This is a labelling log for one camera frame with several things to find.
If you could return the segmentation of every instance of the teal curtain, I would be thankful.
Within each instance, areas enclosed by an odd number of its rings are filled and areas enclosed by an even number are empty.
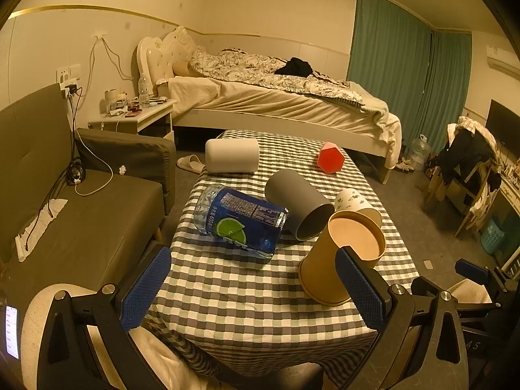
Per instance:
[[[446,143],[446,125],[455,123],[466,101],[471,71],[471,34],[432,32],[430,68],[419,107],[415,136],[427,136],[432,150]]]
[[[431,35],[428,25],[387,0],[357,0],[347,80],[388,104],[405,144],[421,119]]]

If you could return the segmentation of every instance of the smartphone screen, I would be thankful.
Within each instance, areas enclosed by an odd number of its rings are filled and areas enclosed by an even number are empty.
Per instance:
[[[18,358],[18,338],[16,334],[16,321],[18,319],[18,310],[12,306],[7,306],[5,310],[5,341],[7,345],[7,353]]]

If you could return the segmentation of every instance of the red hexagonal block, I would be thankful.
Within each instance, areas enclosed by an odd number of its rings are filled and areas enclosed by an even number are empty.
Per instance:
[[[325,173],[336,173],[343,167],[345,157],[336,144],[325,142],[318,155],[318,167]]]

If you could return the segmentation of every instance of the towel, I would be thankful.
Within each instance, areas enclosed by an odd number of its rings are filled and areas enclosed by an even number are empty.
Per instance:
[[[25,259],[30,255],[38,243],[38,240],[40,240],[45,230],[47,230],[47,226],[58,216],[59,212],[63,209],[66,203],[66,199],[51,199],[48,204],[48,208],[50,209],[52,216],[49,214],[47,204],[45,204],[45,206],[40,211],[40,216],[31,221],[31,224],[25,228],[25,232],[23,234],[15,237],[16,251],[18,253],[18,260],[20,263],[25,261]]]

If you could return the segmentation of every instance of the lime graphic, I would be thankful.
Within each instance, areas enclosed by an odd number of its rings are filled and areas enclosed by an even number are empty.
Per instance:
[[[240,231],[244,228],[244,225],[234,218],[223,218],[217,224],[216,233],[218,236],[224,238],[230,238],[230,234]]]
[[[246,238],[243,230],[244,227],[245,226],[240,221],[227,217],[218,222],[216,234],[221,238],[227,238],[245,245]]]
[[[233,232],[232,234],[229,234],[227,236],[228,239],[231,239],[235,242],[241,243],[242,245],[245,245],[245,233],[242,229],[237,230],[236,232]]]

